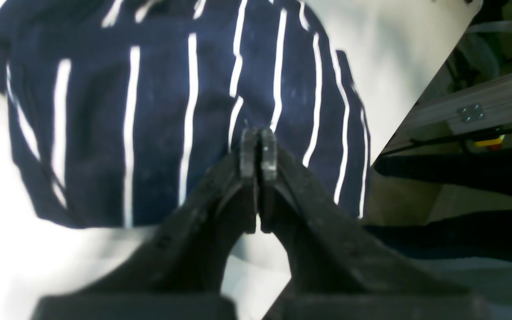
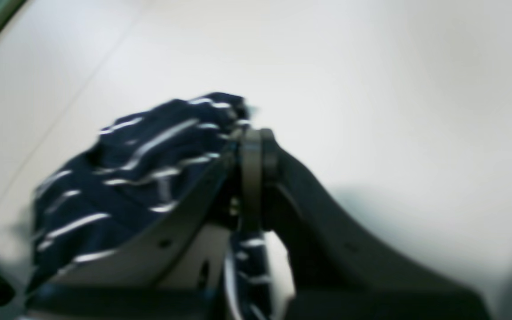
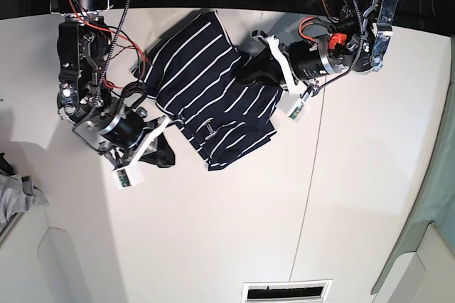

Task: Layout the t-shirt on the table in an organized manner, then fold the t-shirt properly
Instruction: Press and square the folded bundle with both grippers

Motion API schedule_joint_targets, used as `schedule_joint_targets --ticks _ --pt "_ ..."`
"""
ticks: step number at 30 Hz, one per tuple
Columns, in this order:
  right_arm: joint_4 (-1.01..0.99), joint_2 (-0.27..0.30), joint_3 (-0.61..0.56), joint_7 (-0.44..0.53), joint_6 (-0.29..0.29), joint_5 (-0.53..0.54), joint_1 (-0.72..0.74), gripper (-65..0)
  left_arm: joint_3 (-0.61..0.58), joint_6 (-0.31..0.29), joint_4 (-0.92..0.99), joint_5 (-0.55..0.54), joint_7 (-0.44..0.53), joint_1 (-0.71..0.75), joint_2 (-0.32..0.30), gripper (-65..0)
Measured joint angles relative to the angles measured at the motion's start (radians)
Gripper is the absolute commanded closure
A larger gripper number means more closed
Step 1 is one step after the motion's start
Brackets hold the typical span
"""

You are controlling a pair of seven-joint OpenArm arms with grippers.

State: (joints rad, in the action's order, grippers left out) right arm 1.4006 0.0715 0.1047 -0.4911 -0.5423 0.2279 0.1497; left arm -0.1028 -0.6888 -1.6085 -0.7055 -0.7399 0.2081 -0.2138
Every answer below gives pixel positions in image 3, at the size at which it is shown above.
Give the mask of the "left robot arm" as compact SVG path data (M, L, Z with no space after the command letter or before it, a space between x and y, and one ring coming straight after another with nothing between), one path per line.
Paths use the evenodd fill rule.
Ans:
M315 96L351 72L379 71L392 37L392 23L399 0L341 0L338 16L321 2L325 18L303 18L300 41L282 43L264 31L251 37L264 45L262 52L235 73L238 83L252 87L264 84Z

